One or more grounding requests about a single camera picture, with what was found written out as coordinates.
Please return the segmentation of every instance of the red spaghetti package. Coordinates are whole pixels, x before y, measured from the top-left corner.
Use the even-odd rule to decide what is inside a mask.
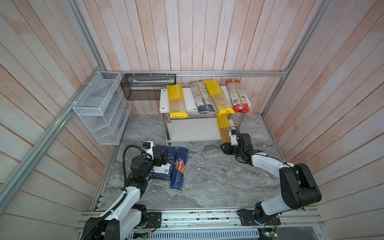
[[[245,92],[241,87],[240,80],[227,79],[225,83],[227,84],[235,113],[251,113],[248,107],[247,98],[245,97]]]

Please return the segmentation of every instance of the barilla spaghetti box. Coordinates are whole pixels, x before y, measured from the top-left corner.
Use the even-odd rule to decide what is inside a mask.
[[[154,166],[153,173],[150,173],[151,178],[160,179],[170,181],[172,177],[172,173],[174,171],[174,164],[176,160],[176,148],[175,147],[166,147],[166,146],[155,146],[153,150],[154,157],[160,157],[160,153],[164,150],[168,149],[168,160],[166,165],[162,165],[161,167]]]
[[[175,161],[175,170],[173,171],[172,180],[170,182],[171,188],[182,189],[185,174],[185,167],[187,166],[188,149],[179,147],[177,158]]]

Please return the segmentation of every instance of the wooden wall panel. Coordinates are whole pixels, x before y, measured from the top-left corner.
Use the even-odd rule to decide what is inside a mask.
[[[266,114],[285,160],[311,169],[332,239],[384,235],[383,14],[335,1]]]
[[[1,1],[0,31],[2,185],[97,63],[62,1]],[[0,217],[2,237],[70,239],[110,153],[74,116]]]
[[[125,0],[125,8],[123,0],[77,2],[108,70],[279,70],[321,0]],[[188,87],[199,79],[178,83]],[[226,79],[218,80],[225,85]],[[277,83],[275,77],[241,78],[254,113],[263,112]],[[131,114],[159,113],[154,101],[130,103]]]

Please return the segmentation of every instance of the marble countertop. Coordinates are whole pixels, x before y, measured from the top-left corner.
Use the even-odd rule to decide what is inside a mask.
[[[238,115],[233,121],[237,123]],[[259,115],[246,114],[240,131],[249,133],[254,149],[278,157],[276,149]],[[103,193],[100,210],[107,209],[121,194],[123,185],[122,153],[129,144],[141,146],[145,141],[167,146],[165,126],[161,115],[130,116],[125,134],[116,156],[107,187]],[[279,193],[278,179],[268,172],[236,161],[220,149],[221,141],[175,142],[173,147],[189,149],[183,190],[171,189],[170,182],[151,179],[138,203],[148,209],[185,208],[246,208]],[[131,159],[139,155],[137,149],[126,153],[127,174]]]

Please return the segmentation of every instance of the yellow spaghetti package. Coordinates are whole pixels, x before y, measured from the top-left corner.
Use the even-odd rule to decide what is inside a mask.
[[[229,136],[230,126],[229,126],[228,115],[216,114],[216,118],[217,118],[218,128],[220,130],[221,141],[223,143],[226,143],[226,142],[231,143],[231,138]]]
[[[235,111],[230,107],[217,79],[206,80],[204,83],[219,115],[235,113]]]
[[[170,118],[187,118],[181,84],[167,86]]]

